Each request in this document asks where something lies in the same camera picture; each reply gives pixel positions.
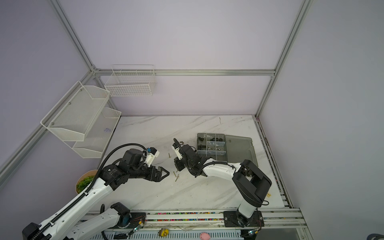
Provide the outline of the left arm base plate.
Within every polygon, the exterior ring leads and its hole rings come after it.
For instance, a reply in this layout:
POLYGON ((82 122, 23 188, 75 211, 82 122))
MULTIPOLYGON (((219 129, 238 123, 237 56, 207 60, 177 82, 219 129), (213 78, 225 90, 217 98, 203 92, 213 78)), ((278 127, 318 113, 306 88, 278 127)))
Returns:
POLYGON ((121 229, 134 229, 140 222, 145 223, 147 214, 144 212, 131 212, 129 217, 124 218, 121 229))

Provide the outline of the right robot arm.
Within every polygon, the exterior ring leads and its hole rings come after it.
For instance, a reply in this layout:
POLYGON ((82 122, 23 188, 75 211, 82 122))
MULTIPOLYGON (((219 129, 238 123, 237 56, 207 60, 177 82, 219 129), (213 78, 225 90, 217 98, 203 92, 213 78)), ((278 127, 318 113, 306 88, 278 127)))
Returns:
POLYGON ((248 227, 253 220, 259 221, 255 215, 258 208, 269 202, 267 194, 272 186, 270 178, 264 174, 252 161, 244 160, 241 163, 228 163, 213 158, 200 157, 190 145, 180 143, 174 139, 172 145, 177 157, 174 159, 175 167, 180 172, 187 169, 195 178, 216 177, 232 181, 243 197, 235 212, 225 214, 228 221, 235 226, 248 227))

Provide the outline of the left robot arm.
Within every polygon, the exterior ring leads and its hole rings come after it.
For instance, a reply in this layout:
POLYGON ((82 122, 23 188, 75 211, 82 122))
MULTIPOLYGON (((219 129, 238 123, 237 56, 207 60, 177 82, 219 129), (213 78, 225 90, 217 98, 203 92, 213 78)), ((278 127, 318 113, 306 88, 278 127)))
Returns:
POLYGON ((103 198, 129 179, 161 182, 170 173, 152 165, 159 151, 153 147, 128 143, 113 149, 101 163, 92 182, 62 209, 40 224, 30 223, 23 231, 25 240, 85 240, 111 228, 125 228, 131 222, 130 210, 121 203, 92 220, 79 224, 103 198))

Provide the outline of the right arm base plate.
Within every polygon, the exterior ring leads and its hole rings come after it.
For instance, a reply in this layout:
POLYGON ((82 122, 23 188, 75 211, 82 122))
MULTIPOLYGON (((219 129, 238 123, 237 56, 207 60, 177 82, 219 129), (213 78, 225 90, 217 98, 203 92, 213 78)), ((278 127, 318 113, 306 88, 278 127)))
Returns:
POLYGON ((250 228, 265 226, 264 218, 260 211, 254 211, 249 218, 240 214, 239 211, 224 211, 223 215, 225 227, 250 228))

